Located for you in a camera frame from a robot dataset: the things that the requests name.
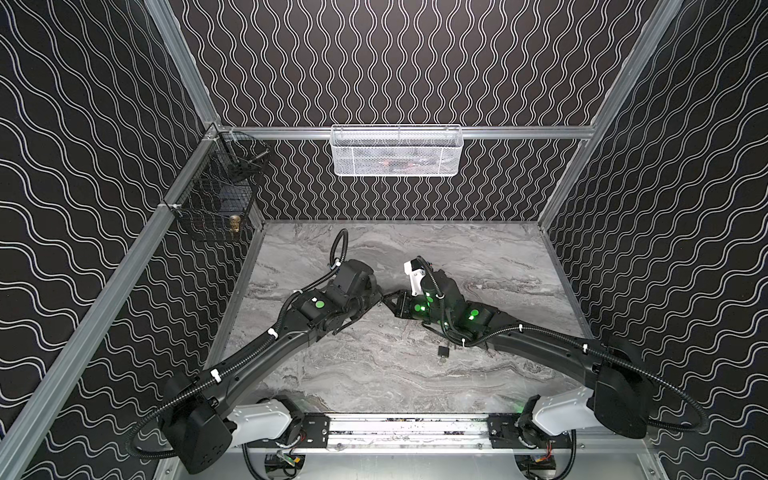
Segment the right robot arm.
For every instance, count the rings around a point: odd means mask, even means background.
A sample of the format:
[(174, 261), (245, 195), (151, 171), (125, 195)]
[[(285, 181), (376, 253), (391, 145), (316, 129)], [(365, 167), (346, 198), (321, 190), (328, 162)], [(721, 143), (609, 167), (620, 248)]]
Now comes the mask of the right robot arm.
[(525, 444), (592, 427), (631, 439), (646, 435), (651, 382), (632, 369), (638, 356), (629, 347), (563, 334), (468, 300), (442, 270), (385, 295), (383, 302), (398, 318), (437, 326), (458, 346), (491, 346), (578, 382), (570, 391), (527, 400), (516, 422)]

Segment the black padlock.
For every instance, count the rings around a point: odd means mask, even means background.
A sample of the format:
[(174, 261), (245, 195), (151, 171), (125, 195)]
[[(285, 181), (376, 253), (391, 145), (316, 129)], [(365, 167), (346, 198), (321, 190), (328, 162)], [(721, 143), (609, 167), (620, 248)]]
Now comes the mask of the black padlock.
[(440, 345), (438, 347), (438, 362), (445, 364), (450, 356), (450, 348), (448, 346)]

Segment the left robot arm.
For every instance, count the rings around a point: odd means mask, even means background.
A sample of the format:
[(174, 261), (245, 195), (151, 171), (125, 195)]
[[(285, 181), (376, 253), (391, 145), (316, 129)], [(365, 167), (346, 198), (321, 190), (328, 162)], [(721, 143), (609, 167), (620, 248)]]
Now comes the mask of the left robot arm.
[(382, 299), (373, 269), (347, 260), (321, 288), (304, 290), (266, 332), (199, 374), (174, 375), (164, 386), (171, 406), (158, 426), (188, 473), (211, 467), (234, 446), (265, 441), (281, 447), (300, 437), (303, 413), (287, 397), (252, 407), (246, 396), (299, 351), (358, 320)]

